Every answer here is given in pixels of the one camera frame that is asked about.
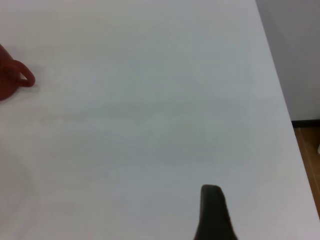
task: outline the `wooden floor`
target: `wooden floor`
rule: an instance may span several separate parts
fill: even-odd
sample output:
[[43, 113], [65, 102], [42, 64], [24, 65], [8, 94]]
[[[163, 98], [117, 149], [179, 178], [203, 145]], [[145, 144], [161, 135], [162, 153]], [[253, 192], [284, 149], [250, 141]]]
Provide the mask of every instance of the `wooden floor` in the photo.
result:
[[309, 179], [315, 206], [320, 216], [320, 154], [318, 153], [320, 127], [295, 128], [294, 132]]

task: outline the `white wall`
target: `white wall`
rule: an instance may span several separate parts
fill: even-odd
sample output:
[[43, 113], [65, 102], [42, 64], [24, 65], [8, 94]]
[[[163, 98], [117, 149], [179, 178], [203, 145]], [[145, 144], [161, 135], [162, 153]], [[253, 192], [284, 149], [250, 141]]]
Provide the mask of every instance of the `white wall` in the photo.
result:
[[320, 1], [256, 2], [291, 120], [320, 119]]

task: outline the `red cup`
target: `red cup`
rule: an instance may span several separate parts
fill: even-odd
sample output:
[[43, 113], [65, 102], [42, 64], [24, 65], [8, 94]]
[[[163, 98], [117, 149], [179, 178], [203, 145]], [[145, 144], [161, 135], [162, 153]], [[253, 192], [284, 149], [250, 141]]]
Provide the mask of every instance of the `red cup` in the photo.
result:
[[22, 62], [13, 60], [0, 45], [0, 101], [9, 98], [18, 87], [32, 87], [35, 81], [32, 72]]

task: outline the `white tabletop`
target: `white tabletop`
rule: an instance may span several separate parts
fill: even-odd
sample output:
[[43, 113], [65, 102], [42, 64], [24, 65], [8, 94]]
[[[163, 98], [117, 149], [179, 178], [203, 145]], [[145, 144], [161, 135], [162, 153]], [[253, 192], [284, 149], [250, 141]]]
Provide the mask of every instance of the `white tabletop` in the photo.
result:
[[1, 240], [186, 240], [219, 185], [240, 240], [320, 222], [254, 0], [2, 0], [36, 77], [0, 103]]

